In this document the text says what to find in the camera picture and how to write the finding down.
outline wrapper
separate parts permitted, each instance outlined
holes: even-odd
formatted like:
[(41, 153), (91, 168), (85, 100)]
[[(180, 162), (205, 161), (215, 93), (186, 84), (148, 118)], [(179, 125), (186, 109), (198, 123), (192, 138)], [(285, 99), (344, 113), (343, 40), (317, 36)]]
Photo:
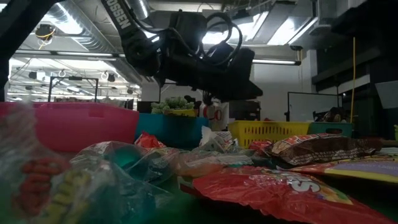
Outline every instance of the wrapper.
[(288, 221), (322, 224), (395, 223), (316, 178), (261, 167), (225, 168), (193, 180), (212, 200), (234, 202)]

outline black cable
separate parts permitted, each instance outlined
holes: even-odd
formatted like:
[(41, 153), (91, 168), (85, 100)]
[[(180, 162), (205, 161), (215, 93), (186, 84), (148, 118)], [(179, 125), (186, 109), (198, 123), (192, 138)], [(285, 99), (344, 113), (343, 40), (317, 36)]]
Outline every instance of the black cable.
[(216, 64), (213, 64), (213, 63), (211, 63), (210, 61), (208, 61), (208, 60), (206, 59), (206, 57), (200, 58), (201, 52), (199, 52), (199, 54), (198, 54), (197, 52), (193, 51), (193, 50), (188, 46), (188, 44), (184, 41), (184, 39), (182, 38), (181, 34), (178, 33), (178, 31), (177, 31), (176, 29), (174, 29), (174, 28), (172, 28), (172, 27), (169, 27), (169, 28), (166, 28), (166, 29), (164, 29), (164, 30), (152, 30), (152, 29), (150, 29), (150, 28), (145, 27), (145, 26), (137, 19), (137, 17), (135, 16), (134, 13), (131, 13), (131, 15), (132, 15), (132, 18), (133, 18), (134, 22), (136, 22), (136, 24), (138, 24), (139, 27), (141, 27), (142, 29), (144, 29), (144, 30), (147, 31), (147, 32), (150, 32), (150, 33), (153, 33), (153, 34), (159, 34), (159, 33), (161, 33), (161, 32), (172, 31), (172, 32), (174, 33), (174, 35), (177, 37), (177, 40), (183, 45), (183, 47), (185, 48), (185, 50), (186, 50), (192, 57), (194, 57), (194, 58), (197, 59), (198, 61), (201, 61), (201, 62), (203, 62), (203, 63), (205, 63), (205, 64), (207, 64), (207, 65), (218, 66), (218, 65), (224, 64), (225, 62), (231, 60), (231, 59), (237, 54), (237, 52), (239, 51), (239, 49), (241, 48), (241, 45), (242, 45), (243, 35), (242, 35), (241, 30), (239, 29), (239, 27), (238, 27), (236, 24), (232, 23), (231, 18), (229, 18), (226, 14), (224, 14), (224, 13), (222, 13), (222, 12), (213, 13), (212, 15), (210, 15), (209, 17), (206, 18), (207, 22), (211, 21), (212, 19), (214, 19), (214, 18), (216, 18), (216, 17), (219, 17), (219, 18), (223, 19), (224, 22), (217, 22), (217, 23), (216, 23), (217, 25), (220, 25), (221, 23), (226, 23), (227, 26), (228, 26), (228, 36), (227, 36), (228, 38), (225, 39), (225, 40), (223, 40), (223, 41), (226, 42), (226, 41), (229, 40), (229, 38), (230, 38), (231, 35), (232, 35), (232, 27), (235, 27), (235, 28), (238, 30), (238, 32), (239, 32), (239, 42), (238, 42), (238, 45), (236, 46), (236, 48), (234, 49), (234, 51), (233, 51), (226, 59), (224, 59), (222, 62), (216, 63)]

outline yellow cable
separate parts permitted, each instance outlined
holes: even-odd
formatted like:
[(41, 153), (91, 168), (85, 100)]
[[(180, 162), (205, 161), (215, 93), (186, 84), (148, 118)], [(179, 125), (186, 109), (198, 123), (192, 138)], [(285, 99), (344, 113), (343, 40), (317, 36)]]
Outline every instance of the yellow cable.
[(356, 78), (356, 40), (355, 37), (353, 39), (353, 69), (354, 69), (354, 77), (353, 77), (353, 93), (351, 96), (351, 121), (353, 122), (353, 115), (354, 115), (354, 93), (355, 93), (355, 78)]
[(42, 45), (40, 45), (39, 50), (42, 50), (42, 47), (44, 46), (44, 42), (45, 42), (45, 41), (43, 41)]
[(44, 36), (39, 36), (39, 35), (36, 35), (36, 37), (38, 37), (38, 38), (49, 37), (49, 36), (53, 35), (53, 34), (54, 34), (54, 32), (55, 32), (55, 29), (54, 29), (54, 30), (53, 30), (51, 33), (49, 33), (49, 34), (46, 34), (46, 35), (44, 35)]
[(301, 92), (303, 92), (303, 49), (300, 50)]

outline clear plastic bag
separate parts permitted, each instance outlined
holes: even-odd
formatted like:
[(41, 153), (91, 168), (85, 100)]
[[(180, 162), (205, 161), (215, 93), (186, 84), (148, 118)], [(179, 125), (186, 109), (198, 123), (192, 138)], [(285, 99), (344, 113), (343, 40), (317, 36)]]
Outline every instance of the clear plastic bag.
[(114, 145), (69, 163), (38, 142), (34, 123), (29, 105), (0, 121), (2, 223), (141, 223), (171, 199), (100, 156)]

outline candy bag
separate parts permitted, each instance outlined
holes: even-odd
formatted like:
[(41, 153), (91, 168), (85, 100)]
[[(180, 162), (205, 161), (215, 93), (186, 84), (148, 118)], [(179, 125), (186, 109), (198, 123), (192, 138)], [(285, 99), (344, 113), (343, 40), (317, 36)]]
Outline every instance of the candy bag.
[(166, 147), (163, 143), (158, 141), (154, 135), (148, 134), (145, 131), (142, 132), (134, 144), (146, 149)]
[(398, 156), (377, 155), (291, 169), (294, 172), (340, 175), (398, 183)]
[(193, 180), (212, 200), (234, 202), (288, 221), (322, 224), (394, 223), (309, 175), (261, 167), (225, 168)]
[(249, 149), (256, 150), (260, 155), (263, 155), (268, 147), (272, 146), (272, 141), (253, 141), (249, 145)]
[(291, 136), (266, 149), (295, 166), (369, 156), (380, 151), (380, 140), (350, 139), (333, 134)]

